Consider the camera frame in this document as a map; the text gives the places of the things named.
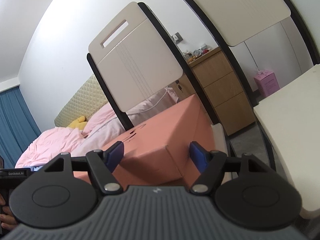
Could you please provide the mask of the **person left hand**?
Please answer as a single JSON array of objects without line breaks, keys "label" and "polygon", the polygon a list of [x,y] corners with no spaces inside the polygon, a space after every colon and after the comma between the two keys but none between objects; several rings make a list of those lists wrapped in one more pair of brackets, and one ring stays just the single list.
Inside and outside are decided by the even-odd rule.
[{"label": "person left hand", "polygon": [[0,205],[3,210],[3,212],[1,213],[1,227],[9,231],[14,230],[17,227],[17,222],[13,217],[10,207],[6,205],[6,202],[1,194]]}]

